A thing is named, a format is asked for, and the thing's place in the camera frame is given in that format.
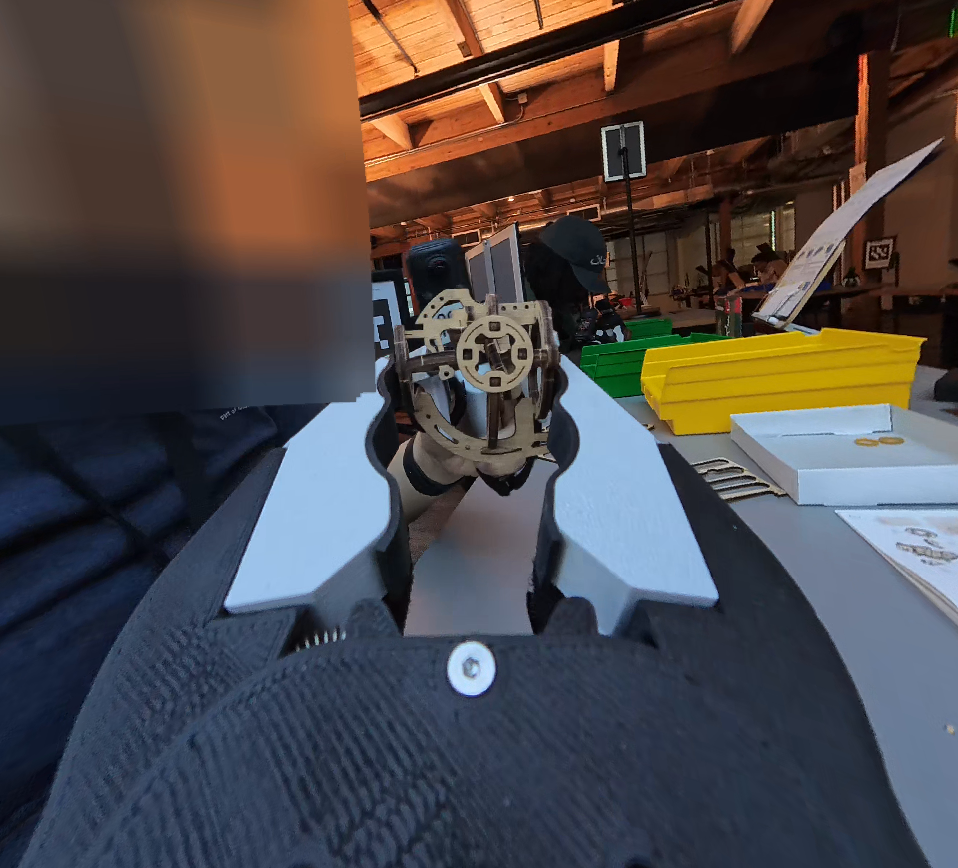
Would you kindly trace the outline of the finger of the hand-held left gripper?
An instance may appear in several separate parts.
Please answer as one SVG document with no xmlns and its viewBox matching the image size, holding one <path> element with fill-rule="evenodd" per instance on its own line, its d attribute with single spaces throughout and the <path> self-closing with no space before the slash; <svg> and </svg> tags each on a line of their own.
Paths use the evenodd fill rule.
<svg viewBox="0 0 958 868">
<path fill-rule="evenodd" d="M 437 371 L 414 373 L 416 392 L 433 398 L 437 410 L 448 422 L 469 422 L 469 394 L 460 373 L 443 380 Z"/>
</svg>

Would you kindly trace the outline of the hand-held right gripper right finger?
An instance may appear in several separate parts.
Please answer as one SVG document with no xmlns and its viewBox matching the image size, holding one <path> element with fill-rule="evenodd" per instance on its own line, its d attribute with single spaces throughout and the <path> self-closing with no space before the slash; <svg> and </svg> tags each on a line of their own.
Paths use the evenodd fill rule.
<svg viewBox="0 0 958 868">
<path fill-rule="evenodd" d="M 548 432 L 533 563 L 532 627 L 564 598 L 592 606 L 599 634 L 624 635 L 643 602 L 702 609 L 719 593 L 653 434 L 567 358 Z"/>
</svg>

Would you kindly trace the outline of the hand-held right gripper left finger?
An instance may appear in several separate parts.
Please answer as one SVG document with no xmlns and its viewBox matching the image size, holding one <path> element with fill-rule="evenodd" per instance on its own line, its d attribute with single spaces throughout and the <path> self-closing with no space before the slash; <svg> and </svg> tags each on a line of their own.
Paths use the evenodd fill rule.
<svg viewBox="0 0 958 868">
<path fill-rule="evenodd" d="M 393 359 L 375 365 L 373 392 L 329 404 L 286 444 L 224 598 L 228 614 L 306 607 L 316 618 L 347 618 L 404 581 L 406 562 L 396 576 L 383 573 L 401 504 L 375 448 Z"/>
</svg>

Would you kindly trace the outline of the round wooden gear model assembly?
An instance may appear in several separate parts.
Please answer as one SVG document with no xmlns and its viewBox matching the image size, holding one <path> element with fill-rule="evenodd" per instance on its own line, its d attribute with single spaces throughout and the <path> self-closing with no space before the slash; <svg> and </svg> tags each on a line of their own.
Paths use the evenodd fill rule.
<svg viewBox="0 0 958 868">
<path fill-rule="evenodd" d="M 395 372 L 401 405 L 442 454 L 489 479 L 516 476 L 548 443 L 560 354 L 549 306 L 541 300 L 473 300 L 466 288 L 436 296 L 411 326 L 396 326 Z M 459 372 L 469 422 L 448 422 L 414 373 L 449 380 Z"/>
</svg>

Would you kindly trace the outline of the comb-shaped flat wooden part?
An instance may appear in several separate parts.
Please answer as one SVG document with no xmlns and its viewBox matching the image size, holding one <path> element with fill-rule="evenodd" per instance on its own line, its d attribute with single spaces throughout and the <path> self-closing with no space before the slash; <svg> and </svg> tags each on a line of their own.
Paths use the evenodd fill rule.
<svg viewBox="0 0 958 868">
<path fill-rule="evenodd" d="M 725 457 L 691 463 L 697 475 L 725 502 L 771 494 L 784 497 L 787 492 L 742 465 Z"/>
</svg>

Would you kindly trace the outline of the black stand pole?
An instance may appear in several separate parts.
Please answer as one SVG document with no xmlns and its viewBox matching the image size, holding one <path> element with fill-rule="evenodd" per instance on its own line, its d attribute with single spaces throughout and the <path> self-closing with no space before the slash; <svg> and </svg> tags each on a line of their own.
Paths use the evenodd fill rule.
<svg viewBox="0 0 958 868">
<path fill-rule="evenodd" d="M 628 226 L 629 226 L 629 250 L 630 250 L 630 260 L 631 260 L 631 275 L 632 275 L 632 301 L 633 306 L 636 312 L 636 315 L 639 315 L 642 310 L 642 287 L 641 287 L 641 271 L 640 271 L 640 260 L 638 253 L 638 244 L 636 238 L 635 230 L 635 216 L 633 210 L 633 201 L 632 201 L 632 191 L 631 191 L 631 180 L 629 173 L 629 161 L 627 154 L 623 156 L 624 162 L 624 185 L 626 192 L 627 200 L 627 212 L 628 212 Z"/>
</svg>

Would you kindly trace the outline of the yellow plastic bin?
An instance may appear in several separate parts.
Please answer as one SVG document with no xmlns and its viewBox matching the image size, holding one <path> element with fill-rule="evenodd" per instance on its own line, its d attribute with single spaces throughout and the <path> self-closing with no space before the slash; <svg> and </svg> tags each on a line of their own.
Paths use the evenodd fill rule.
<svg viewBox="0 0 958 868">
<path fill-rule="evenodd" d="M 925 339 L 857 330 L 790 332 L 647 351 L 646 402 L 677 436 L 729 433 L 732 417 L 909 405 Z"/>
</svg>

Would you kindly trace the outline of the shallow white cardboard box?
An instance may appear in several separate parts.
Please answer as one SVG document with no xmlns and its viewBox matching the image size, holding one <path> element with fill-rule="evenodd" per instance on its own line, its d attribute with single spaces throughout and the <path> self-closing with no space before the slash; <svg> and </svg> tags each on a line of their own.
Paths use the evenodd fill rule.
<svg viewBox="0 0 958 868">
<path fill-rule="evenodd" d="M 798 505 L 957 502 L 957 428 L 897 406 L 734 415 L 730 438 Z"/>
</svg>

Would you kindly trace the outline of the black and white marker board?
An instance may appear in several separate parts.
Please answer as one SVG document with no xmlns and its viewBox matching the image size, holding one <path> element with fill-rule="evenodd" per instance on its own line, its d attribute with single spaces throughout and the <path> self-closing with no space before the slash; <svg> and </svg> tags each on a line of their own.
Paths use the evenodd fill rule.
<svg viewBox="0 0 958 868">
<path fill-rule="evenodd" d="M 606 184 L 646 177 L 645 126 L 641 120 L 603 127 L 601 143 Z"/>
</svg>

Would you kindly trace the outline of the person's dark clothing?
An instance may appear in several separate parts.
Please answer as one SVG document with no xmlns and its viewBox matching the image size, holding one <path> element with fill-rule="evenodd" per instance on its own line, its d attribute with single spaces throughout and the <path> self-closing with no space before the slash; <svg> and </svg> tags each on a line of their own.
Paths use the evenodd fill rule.
<svg viewBox="0 0 958 868">
<path fill-rule="evenodd" d="M 324 404 L 2 427 L 2 866 L 29 843 L 96 674 L 163 569 Z"/>
</svg>

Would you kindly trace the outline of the open instruction booklet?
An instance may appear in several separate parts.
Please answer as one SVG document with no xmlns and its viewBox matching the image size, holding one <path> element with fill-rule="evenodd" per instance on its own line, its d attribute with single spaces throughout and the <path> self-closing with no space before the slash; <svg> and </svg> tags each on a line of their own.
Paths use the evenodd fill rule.
<svg viewBox="0 0 958 868">
<path fill-rule="evenodd" d="M 957 510 L 885 507 L 836 515 L 942 614 L 957 622 Z"/>
</svg>

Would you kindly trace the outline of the clipboard with printed sheets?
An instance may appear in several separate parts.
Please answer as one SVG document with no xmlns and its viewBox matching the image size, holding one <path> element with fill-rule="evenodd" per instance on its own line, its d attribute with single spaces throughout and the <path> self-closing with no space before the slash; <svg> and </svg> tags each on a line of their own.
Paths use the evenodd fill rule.
<svg viewBox="0 0 958 868">
<path fill-rule="evenodd" d="M 787 329 L 832 273 L 844 253 L 845 240 L 869 212 L 940 151 L 937 139 L 901 160 L 877 170 L 829 215 L 797 252 L 775 287 L 753 313 L 754 323 L 774 331 Z"/>
</svg>

